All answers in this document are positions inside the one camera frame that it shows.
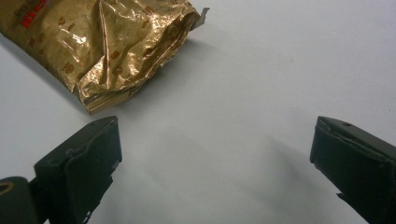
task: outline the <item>foil crease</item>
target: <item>foil crease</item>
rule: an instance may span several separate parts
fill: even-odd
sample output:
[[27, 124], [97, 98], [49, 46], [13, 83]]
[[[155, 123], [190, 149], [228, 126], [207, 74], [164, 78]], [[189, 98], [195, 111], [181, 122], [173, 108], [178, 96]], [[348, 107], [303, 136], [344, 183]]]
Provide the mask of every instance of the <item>foil crease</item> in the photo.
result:
[[200, 15], [187, 0], [0, 0], [0, 32], [87, 110], [134, 95]]

